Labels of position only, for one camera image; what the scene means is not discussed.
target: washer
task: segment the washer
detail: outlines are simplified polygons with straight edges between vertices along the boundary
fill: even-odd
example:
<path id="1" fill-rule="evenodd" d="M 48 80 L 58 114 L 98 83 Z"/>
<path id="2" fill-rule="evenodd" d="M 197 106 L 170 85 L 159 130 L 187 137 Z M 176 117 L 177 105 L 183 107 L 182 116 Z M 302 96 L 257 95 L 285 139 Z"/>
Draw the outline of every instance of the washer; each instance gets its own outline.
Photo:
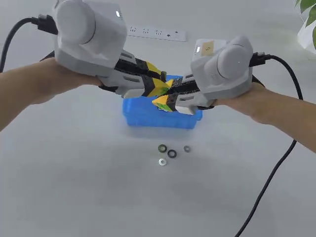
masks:
<path id="1" fill-rule="evenodd" d="M 158 146 L 158 151 L 161 153 L 165 153 L 168 150 L 167 146 L 165 144 L 161 144 Z"/>
<path id="2" fill-rule="evenodd" d="M 191 151 L 191 147 L 189 147 L 189 146 L 184 146 L 184 151 L 185 152 L 190 152 Z"/>
<path id="3" fill-rule="evenodd" d="M 168 156 L 169 156 L 169 158 L 176 158 L 177 157 L 177 152 L 175 150 L 169 150 L 168 151 Z"/>
<path id="4" fill-rule="evenodd" d="M 165 158 L 161 158 L 159 159 L 158 163 L 160 166 L 165 166 L 167 164 L 167 160 Z"/>

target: hand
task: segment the hand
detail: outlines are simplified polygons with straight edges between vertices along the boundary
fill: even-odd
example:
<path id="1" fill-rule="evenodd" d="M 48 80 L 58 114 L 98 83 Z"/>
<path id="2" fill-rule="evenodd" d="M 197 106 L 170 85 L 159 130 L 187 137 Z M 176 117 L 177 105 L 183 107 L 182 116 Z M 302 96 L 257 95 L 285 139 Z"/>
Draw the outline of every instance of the hand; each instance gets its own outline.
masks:
<path id="1" fill-rule="evenodd" d="M 54 58 L 30 65 L 27 70 L 33 75 L 38 95 L 33 104 L 44 103 L 81 85 L 102 85 L 96 77 L 78 74 L 58 65 Z"/>
<path id="2" fill-rule="evenodd" d="M 252 117 L 259 123 L 267 123 L 267 111 L 271 108 L 277 94 L 265 89 L 262 85 L 253 82 L 249 92 L 234 98 L 217 100 L 214 106 L 226 105 L 244 115 Z"/>

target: white table surface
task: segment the white table surface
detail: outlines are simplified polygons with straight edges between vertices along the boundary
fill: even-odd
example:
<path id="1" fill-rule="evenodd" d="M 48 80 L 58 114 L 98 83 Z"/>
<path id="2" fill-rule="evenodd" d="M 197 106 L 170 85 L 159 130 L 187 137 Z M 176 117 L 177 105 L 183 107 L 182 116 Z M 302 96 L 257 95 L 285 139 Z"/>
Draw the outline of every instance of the white table surface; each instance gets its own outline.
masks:
<path id="1" fill-rule="evenodd" d="M 190 66 L 196 39 L 247 35 L 275 54 L 316 102 L 314 55 L 296 41 L 302 22 L 288 0 L 117 0 L 125 21 L 186 30 L 188 42 L 128 38 L 125 49 L 171 75 Z M 2 0 L 0 42 L 19 19 L 49 14 L 53 0 Z M 25 26 L 6 69 L 52 50 Z M 254 69 L 267 88 L 295 96 L 277 62 Z M 1 237 L 230 237 L 248 216 L 291 139 L 228 108 L 204 113 L 194 130 L 130 128 L 119 96 L 84 86 L 26 109 L 0 134 Z M 179 152 L 158 165 L 157 148 Z M 190 145 L 192 152 L 182 148 Z M 316 232 L 316 156 L 298 145 L 277 172 L 245 237 Z"/>

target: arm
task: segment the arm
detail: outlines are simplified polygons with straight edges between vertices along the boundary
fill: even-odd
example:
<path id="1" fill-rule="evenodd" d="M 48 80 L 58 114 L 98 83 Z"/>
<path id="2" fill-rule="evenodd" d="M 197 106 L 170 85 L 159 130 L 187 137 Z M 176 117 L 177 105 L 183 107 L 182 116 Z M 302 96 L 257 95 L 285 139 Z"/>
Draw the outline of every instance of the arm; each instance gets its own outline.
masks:
<path id="1" fill-rule="evenodd" d="M 255 121 L 273 125 L 316 153 L 316 105 L 271 92 L 257 83 L 246 94 L 216 105 L 227 105 Z"/>
<path id="2" fill-rule="evenodd" d="M 0 131 L 31 104 L 84 84 L 101 85 L 94 77 L 80 75 L 47 59 L 0 74 Z"/>

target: cable connector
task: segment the cable connector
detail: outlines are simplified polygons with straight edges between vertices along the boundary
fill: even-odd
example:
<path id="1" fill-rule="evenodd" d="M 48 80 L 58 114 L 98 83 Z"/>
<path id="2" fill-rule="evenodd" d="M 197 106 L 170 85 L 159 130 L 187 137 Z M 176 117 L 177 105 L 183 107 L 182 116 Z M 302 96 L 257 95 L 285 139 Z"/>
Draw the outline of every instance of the cable connector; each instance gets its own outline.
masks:
<path id="1" fill-rule="evenodd" d="M 39 15 L 37 26 L 40 31 L 45 31 L 53 35 L 58 34 L 56 23 L 50 15 Z"/>
<path id="2" fill-rule="evenodd" d="M 252 58 L 249 63 L 249 67 L 255 67 L 259 65 L 264 65 L 266 63 L 266 60 L 270 59 L 269 54 L 265 54 L 264 52 L 256 52 L 252 55 Z"/>

